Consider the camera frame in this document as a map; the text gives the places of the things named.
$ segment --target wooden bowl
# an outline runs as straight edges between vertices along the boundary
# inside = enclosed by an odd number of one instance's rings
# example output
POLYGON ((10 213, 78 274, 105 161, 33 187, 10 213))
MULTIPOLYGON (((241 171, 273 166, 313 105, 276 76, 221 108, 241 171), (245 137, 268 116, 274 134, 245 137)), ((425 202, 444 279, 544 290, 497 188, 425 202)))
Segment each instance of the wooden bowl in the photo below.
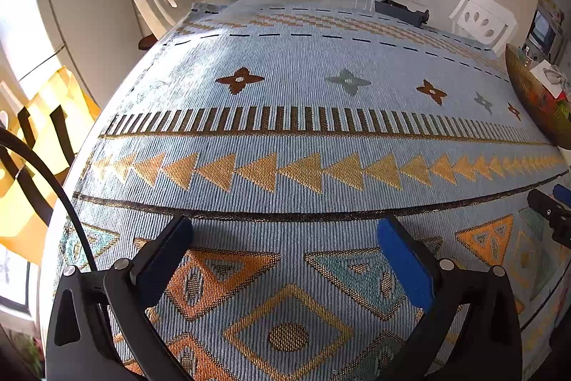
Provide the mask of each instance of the wooden bowl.
POLYGON ((531 74, 536 64, 523 63, 517 49, 506 45, 505 63, 517 98, 538 126, 553 144, 571 150, 571 122, 556 111, 556 100, 551 93, 531 74))

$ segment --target woven tablecloth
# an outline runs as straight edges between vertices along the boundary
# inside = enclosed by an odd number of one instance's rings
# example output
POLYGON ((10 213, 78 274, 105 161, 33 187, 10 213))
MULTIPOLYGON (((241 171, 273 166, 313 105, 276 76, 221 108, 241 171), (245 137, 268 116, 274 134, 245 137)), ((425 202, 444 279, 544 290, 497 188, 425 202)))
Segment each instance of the woven tablecloth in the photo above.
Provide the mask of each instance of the woven tablecloth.
MULTIPOLYGON (((355 9, 197 5, 137 73, 66 187, 101 269, 192 218, 147 314, 197 381, 375 379, 423 314, 379 250, 387 213, 437 258, 502 265, 526 378, 546 356, 571 254, 526 196, 569 167, 492 51, 355 9)), ((57 239, 52 291, 87 269, 69 222, 57 239)))

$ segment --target screw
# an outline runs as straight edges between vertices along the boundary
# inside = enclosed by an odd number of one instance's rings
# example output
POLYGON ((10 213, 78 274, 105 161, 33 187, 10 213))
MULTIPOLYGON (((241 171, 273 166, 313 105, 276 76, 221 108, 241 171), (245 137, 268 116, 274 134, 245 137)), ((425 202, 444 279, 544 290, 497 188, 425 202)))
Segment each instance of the screw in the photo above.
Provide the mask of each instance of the screw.
POLYGON ((440 261, 440 268, 446 271, 454 270, 454 262, 448 259, 442 259, 440 261))
POLYGON ((496 276, 504 276, 504 275, 505 275, 505 270, 504 270, 502 267, 498 266, 498 265, 496 265, 495 267, 493 267, 492 270, 493 270, 493 272, 494 272, 494 274, 495 274, 496 276))
POLYGON ((64 268, 64 276, 71 276, 75 273, 75 267, 73 265, 68 265, 64 268))
POLYGON ((113 267, 116 270, 124 270, 129 266, 129 259, 118 259, 115 260, 115 263, 113 264, 113 267))

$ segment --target gold circle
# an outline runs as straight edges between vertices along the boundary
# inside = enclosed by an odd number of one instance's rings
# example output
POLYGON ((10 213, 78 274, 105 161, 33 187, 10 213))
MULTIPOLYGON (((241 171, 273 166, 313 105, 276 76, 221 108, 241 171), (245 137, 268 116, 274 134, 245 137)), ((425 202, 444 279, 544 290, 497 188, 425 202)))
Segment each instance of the gold circle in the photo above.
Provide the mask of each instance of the gold circle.
POLYGON ((282 323, 269 332, 269 344, 281 352, 296 352, 309 343, 309 334, 298 323, 282 323))

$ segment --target brown flower motif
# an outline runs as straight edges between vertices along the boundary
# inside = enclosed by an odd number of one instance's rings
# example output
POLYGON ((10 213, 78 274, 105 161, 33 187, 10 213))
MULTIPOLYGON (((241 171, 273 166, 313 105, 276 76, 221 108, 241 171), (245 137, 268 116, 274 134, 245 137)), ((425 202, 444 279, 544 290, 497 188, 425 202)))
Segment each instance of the brown flower motif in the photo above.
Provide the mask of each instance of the brown flower motif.
POLYGON ((416 88, 423 94, 429 95, 434 102, 438 105, 442 105, 442 98, 448 96, 444 91, 436 89, 430 82, 424 80, 424 86, 419 86, 416 88))
POLYGON ((513 113, 513 115, 515 115, 517 117, 517 119, 519 121, 521 121, 520 111, 518 109, 516 109, 515 107, 513 107, 512 104, 509 104, 509 107, 507 108, 507 110, 509 110, 511 113, 513 113))
POLYGON ((230 87, 230 94, 236 95, 241 93, 242 90, 246 88, 247 84, 262 81, 264 79, 265 78, 263 76, 250 75, 249 70, 243 66, 241 69, 235 71, 232 76, 218 78, 216 82, 228 84, 230 87))

